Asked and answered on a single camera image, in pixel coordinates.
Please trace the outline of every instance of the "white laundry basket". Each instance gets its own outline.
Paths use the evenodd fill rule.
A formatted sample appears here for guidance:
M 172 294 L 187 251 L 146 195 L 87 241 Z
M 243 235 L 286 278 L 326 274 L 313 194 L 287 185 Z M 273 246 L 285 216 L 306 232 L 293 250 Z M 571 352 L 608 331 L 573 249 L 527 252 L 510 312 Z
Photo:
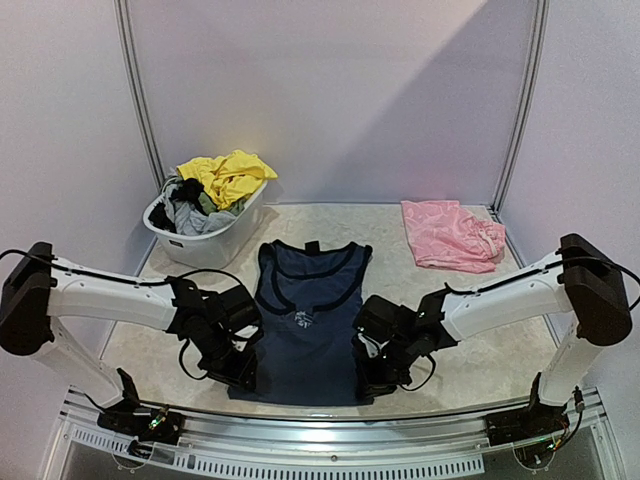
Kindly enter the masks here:
M 144 225 L 156 234 L 158 241 L 172 260 L 196 268 L 223 268 L 234 259 L 260 225 L 263 207 L 262 192 L 266 186 L 265 181 L 249 197 L 244 210 L 236 220 L 216 232 L 190 237 L 154 227 L 149 221 L 149 215 L 154 207 L 163 201 L 162 195 L 147 207 L 142 220 Z

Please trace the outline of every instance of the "pink cloth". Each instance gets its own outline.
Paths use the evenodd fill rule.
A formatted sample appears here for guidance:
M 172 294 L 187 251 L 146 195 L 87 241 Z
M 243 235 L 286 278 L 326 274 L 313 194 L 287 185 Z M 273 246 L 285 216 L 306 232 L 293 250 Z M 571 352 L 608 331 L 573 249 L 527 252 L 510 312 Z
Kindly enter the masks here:
M 460 202 L 402 202 L 409 246 L 420 267 L 493 272 L 504 248 L 504 225 L 478 220 Z

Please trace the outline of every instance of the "white wall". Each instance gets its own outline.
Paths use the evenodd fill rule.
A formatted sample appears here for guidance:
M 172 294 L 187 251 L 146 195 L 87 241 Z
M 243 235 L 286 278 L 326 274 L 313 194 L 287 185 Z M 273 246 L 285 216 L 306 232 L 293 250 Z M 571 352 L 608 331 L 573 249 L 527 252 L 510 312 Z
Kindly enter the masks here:
M 270 201 L 490 202 L 533 0 L 131 6 L 165 166 L 243 148 Z
M 0 6 L 0 251 L 39 240 L 98 268 L 131 273 L 150 243 L 154 195 L 128 90 L 113 3 Z M 0 278 L 16 258 L 0 264 Z M 106 324 L 75 326 L 88 347 Z M 0 478 L 36 478 L 67 385 L 0 352 Z
M 502 213 L 527 261 L 575 231 L 640 272 L 639 26 L 638 2 L 551 2 L 533 108 Z M 635 298 L 632 282 L 628 290 Z M 589 383 L 600 389 L 628 477 L 640 478 L 638 325 L 602 355 Z

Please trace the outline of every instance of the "yellow shirt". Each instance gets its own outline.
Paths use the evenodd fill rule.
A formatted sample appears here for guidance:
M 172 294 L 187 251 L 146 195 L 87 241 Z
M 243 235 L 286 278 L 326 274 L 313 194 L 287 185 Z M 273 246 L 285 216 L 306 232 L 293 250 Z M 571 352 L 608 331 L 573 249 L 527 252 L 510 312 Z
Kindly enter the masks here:
M 234 150 L 227 157 L 196 157 L 177 167 L 185 180 L 195 178 L 220 210 L 255 192 L 265 180 L 278 178 L 257 155 Z

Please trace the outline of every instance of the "navy blue shirt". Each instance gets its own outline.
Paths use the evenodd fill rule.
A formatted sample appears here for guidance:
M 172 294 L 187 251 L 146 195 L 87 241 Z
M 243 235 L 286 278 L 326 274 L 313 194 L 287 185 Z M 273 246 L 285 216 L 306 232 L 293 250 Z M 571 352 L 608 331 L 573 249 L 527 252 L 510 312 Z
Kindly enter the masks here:
M 353 242 L 324 252 L 317 243 L 300 250 L 280 240 L 260 247 L 255 299 L 264 337 L 256 344 L 256 391 L 230 387 L 229 398 L 304 406 L 363 403 L 356 400 L 351 339 L 371 251 Z

